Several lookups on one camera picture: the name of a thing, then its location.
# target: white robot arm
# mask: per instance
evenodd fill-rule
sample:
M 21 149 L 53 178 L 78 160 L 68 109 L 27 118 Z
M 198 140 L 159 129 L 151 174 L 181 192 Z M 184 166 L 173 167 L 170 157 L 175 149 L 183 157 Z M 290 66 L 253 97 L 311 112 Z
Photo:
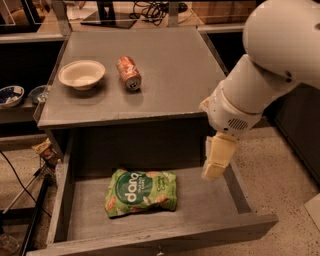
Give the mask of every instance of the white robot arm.
M 320 89 L 319 0 L 267 0 L 250 15 L 243 55 L 200 108 L 217 131 L 202 177 L 221 176 L 236 137 L 250 130 L 263 110 L 300 83 Z

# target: drawer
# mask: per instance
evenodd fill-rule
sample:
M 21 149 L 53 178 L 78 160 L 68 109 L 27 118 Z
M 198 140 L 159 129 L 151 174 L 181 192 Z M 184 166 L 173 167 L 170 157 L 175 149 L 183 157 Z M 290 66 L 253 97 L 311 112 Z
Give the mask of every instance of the drawer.
M 133 134 L 140 134 L 139 140 L 145 141 L 149 147 L 139 147 L 136 145 L 136 139 L 130 141 L 128 136 L 122 137 L 123 127 L 120 126 L 108 127 L 109 130 L 99 127 L 101 134 L 103 132 L 100 129 L 106 130 L 106 134 L 100 134 L 100 140 L 86 137 L 92 132 L 97 135 L 98 130 L 94 127 L 85 130 L 75 129 L 70 133 L 63 162 L 64 172 L 59 182 L 48 234 L 48 247 L 29 252 L 28 256 L 163 255 L 162 253 L 170 254 L 259 239 L 278 221 L 275 215 L 257 216 L 252 210 L 234 162 L 219 180 L 208 182 L 201 179 L 203 150 L 199 150 L 199 145 L 205 140 L 205 137 L 200 136 L 201 125 L 198 128 L 193 126 L 191 129 L 198 129 L 198 133 L 193 133 L 194 138 L 185 129 L 180 135 L 175 136 L 181 141 L 172 141 L 171 136 L 168 136 L 170 133 L 167 133 L 167 139 L 157 139 L 153 136 L 154 140 L 150 141 L 152 134 L 147 131 L 154 130 L 153 125 L 154 123 L 150 123 L 144 126 L 145 136 L 140 134 L 138 128 L 126 126 Z M 179 125 L 174 123 L 171 126 L 171 123 L 168 123 L 161 129 L 174 133 L 173 127 L 178 129 Z M 126 129 L 122 131 L 123 134 L 127 134 Z M 117 138 L 120 144 L 124 143 L 120 138 L 124 139 L 128 148 L 132 150 L 136 145 L 139 147 L 139 154 L 132 157 L 127 154 L 127 148 L 123 151 L 119 148 L 114 149 L 112 138 Z M 181 150 L 187 158 L 193 158 L 191 161 L 185 161 L 183 154 L 177 153 L 181 147 L 175 146 L 186 139 L 193 141 L 188 145 L 191 148 L 188 151 Z M 98 150 L 96 154 L 93 148 L 90 148 L 93 145 L 96 145 Z M 165 147 L 167 150 L 163 155 L 154 155 L 153 160 L 148 159 L 144 162 L 143 157 L 149 156 L 152 146 L 161 150 Z M 122 154 L 124 163 L 133 168 L 154 167 L 155 164 L 158 167 L 171 167 L 170 170 L 177 175 L 176 211 L 145 212 L 109 219 L 104 210 L 104 203 L 114 171 L 112 159 L 107 157 L 111 154 L 111 149 L 117 150 L 117 154 Z

